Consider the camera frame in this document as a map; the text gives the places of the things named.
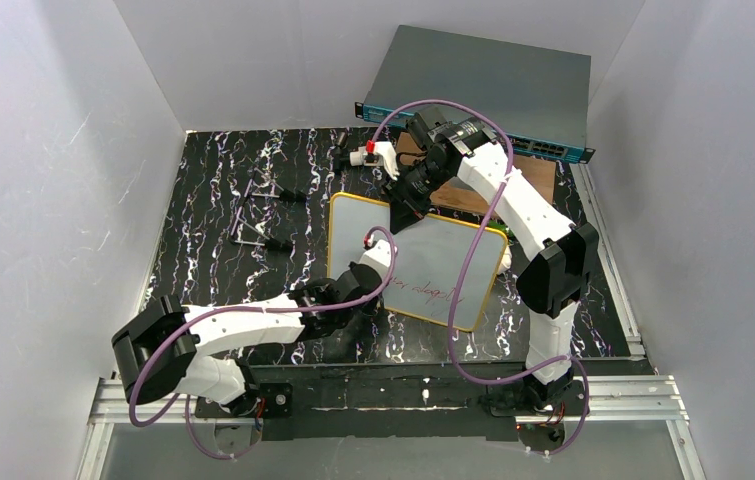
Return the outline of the aluminium frame rail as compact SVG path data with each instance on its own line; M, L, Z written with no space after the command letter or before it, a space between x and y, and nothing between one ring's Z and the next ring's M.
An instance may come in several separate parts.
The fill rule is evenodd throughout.
M119 382L102 381L80 479L700 479L703 468L675 379L644 360L589 360L564 414L486 406L489 389L446 364L261 367L272 401L263 433L210 403L137 429Z

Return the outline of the teal network switch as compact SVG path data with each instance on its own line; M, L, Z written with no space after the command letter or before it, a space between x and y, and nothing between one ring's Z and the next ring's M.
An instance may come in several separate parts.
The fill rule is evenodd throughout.
M504 130L518 155L586 164L591 58L588 55L397 27L357 118L402 127L411 103L441 99L470 107Z

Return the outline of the black and white marker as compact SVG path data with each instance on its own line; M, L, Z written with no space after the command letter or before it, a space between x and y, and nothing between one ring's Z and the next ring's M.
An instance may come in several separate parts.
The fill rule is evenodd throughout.
M374 149L374 142L368 140L364 146L357 150L349 150L348 133L340 133L329 152L333 173L340 175L348 166L376 166L378 159Z

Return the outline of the wooden board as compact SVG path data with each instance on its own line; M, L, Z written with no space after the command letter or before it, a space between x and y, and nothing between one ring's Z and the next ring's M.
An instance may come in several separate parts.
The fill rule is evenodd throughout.
M403 165L411 165L423 153L412 137L400 134L395 150L401 155L398 160ZM533 188L551 205L554 204L555 163L526 156L516 156L514 166L518 168ZM431 195L433 206L440 215L446 216L448 210L482 215L488 208L484 199L471 187L458 178L451 178Z

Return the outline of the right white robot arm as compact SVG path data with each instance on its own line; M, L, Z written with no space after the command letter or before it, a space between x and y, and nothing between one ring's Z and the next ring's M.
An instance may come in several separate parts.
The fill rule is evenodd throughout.
M405 130L423 159L402 166L383 192L390 206L390 230L398 233L429 212L432 194L457 178L488 204L513 233L528 264L517 290L530 313L530 341L524 370L500 379L542 407L560 399L574 378L571 355L574 318L597 265L600 236L590 223L578 225L558 212L514 165L508 135L494 122L456 102L427 99L387 114L413 110Z

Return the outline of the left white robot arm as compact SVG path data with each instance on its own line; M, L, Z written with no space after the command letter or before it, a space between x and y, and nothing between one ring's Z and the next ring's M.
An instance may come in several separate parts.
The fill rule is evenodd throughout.
M387 261L362 259L336 279L319 278L268 300L219 308L163 296L111 339L125 398L144 405L187 394L230 410L244 408L257 397L257 382L245 363L219 353L327 337L375 313L376 291L388 273Z

